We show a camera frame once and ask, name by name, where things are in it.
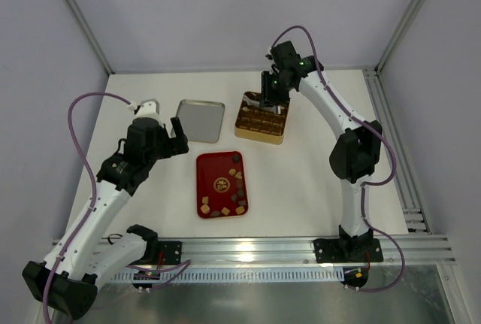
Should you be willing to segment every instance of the brown box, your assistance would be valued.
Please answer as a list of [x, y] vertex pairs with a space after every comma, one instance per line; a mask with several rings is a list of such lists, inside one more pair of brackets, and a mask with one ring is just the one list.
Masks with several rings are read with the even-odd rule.
[[[261, 94], [257, 92], [247, 91], [244, 95], [257, 102], [261, 99]], [[235, 135], [238, 138], [281, 145], [284, 139], [289, 104], [282, 107], [280, 114], [275, 114], [274, 112], [248, 105], [247, 101], [242, 99], [239, 113], [235, 120]]]

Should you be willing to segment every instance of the gold emblem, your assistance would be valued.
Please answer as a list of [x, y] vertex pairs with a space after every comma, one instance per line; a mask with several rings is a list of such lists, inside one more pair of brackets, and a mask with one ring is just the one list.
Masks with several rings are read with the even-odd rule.
[[213, 188], [217, 192], [226, 192], [231, 187], [231, 183], [225, 177], [219, 177], [213, 183]]

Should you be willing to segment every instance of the white table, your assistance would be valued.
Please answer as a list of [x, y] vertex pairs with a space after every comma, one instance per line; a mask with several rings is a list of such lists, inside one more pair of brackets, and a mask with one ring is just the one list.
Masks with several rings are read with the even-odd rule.
[[[375, 118], [360, 70], [330, 71], [328, 75], [354, 109], [367, 120]], [[168, 126], [185, 98], [223, 102], [225, 115], [216, 144], [192, 142], [188, 154], [158, 161], [106, 234], [123, 233], [137, 223], [157, 231], [159, 236], [176, 238], [337, 235], [342, 204], [340, 181], [328, 163], [335, 144], [328, 124], [305, 97], [292, 92], [286, 134], [280, 146], [237, 138], [235, 118], [243, 93], [250, 90], [260, 91], [259, 72], [110, 76], [107, 92], [136, 102], [157, 98], [161, 118]], [[104, 98], [87, 155], [95, 173], [115, 151], [119, 138], [126, 136], [132, 118], [122, 102]], [[195, 158], [202, 153], [228, 150], [243, 154], [250, 209], [243, 217], [203, 220], [195, 208]], [[374, 179], [382, 180], [389, 171], [382, 150]], [[84, 170], [69, 225], [90, 192]], [[371, 188], [369, 206], [376, 227], [390, 234], [407, 233], [393, 182]]]

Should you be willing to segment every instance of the white ventilation grille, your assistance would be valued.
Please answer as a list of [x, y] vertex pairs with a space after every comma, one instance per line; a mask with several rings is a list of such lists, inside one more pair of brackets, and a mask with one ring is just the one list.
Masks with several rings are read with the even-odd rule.
[[[110, 283], [163, 283], [175, 272], [162, 273], [152, 279], [136, 278], [136, 270], [125, 269]], [[314, 283], [343, 281], [342, 268], [188, 268], [174, 282], [191, 283]]]

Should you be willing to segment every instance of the white wall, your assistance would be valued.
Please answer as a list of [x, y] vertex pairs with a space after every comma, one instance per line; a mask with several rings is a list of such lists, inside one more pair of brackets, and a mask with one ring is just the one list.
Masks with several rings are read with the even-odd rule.
[[448, 234], [476, 310], [480, 65], [481, 0], [427, 0], [383, 72], [433, 230]]
[[[305, 25], [328, 67], [374, 66], [409, 0], [77, 0], [114, 71], [264, 68]], [[295, 45], [308, 54], [301, 34]]]
[[[80, 177], [67, 127], [70, 102], [103, 90], [97, 63], [62, 0], [0, 0], [0, 313], [25, 320], [33, 299], [21, 273], [41, 261], [68, 219]], [[79, 104], [88, 146], [100, 101]]]

